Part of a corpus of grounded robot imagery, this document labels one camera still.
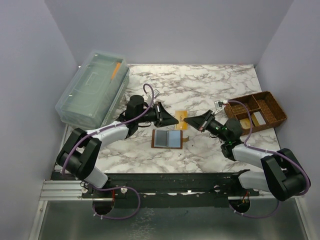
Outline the gold VIP credit card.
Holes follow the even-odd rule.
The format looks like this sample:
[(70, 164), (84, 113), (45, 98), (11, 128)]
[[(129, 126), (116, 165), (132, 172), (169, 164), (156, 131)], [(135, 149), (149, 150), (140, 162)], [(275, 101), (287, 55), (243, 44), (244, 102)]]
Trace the gold VIP credit card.
[(174, 117), (178, 120), (178, 124), (174, 128), (175, 130), (185, 131), (188, 129), (188, 124), (184, 121), (188, 117), (187, 110), (176, 110)]

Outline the brown leather card holder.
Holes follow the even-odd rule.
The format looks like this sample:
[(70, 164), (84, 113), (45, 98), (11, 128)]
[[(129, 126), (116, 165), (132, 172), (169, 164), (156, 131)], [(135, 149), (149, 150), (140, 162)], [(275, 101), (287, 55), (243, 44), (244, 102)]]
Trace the brown leather card holder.
[(153, 130), (151, 148), (154, 149), (182, 149), (183, 143), (189, 141), (189, 137), (183, 136), (182, 130)]

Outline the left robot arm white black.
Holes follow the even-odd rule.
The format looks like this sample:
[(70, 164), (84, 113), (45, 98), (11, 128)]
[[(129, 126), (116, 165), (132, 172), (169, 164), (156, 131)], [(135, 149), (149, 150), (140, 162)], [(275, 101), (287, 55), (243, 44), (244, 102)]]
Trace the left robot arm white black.
[(169, 114), (162, 103), (146, 103), (141, 95), (133, 95), (126, 110), (111, 124), (94, 130), (74, 129), (60, 150), (56, 163), (62, 173), (68, 171), (77, 179), (91, 184), (101, 198), (107, 197), (111, 185), (108, 176), (95, 165), (101, 148), (131, 137), (139, 124), (153, 123), (155, 127), (176, 125), (179, 121)]

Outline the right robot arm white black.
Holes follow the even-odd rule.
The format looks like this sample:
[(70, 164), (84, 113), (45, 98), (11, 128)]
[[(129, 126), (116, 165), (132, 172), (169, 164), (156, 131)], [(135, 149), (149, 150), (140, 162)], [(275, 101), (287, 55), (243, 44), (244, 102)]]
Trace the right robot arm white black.
[(245, 144), (240, 139), (243, 129), (239, 120), (229, 118), (225, 124), (221, 124), (213, 112), (208, 110), (199, 116), (186, 117), (184, 122), (199, 132), (208, 131), (220, 139), (221, 152), (225, 158), (262, 170), (246, 170), (239, 174), (238, 179), (230, 183), (230, 191), (234, 195), (241, 196), (248, 189), (256, 189), (269, 192), (283, 202), (308, 192), (311, 181), (293, 152), (287, 148), (272, 151)]

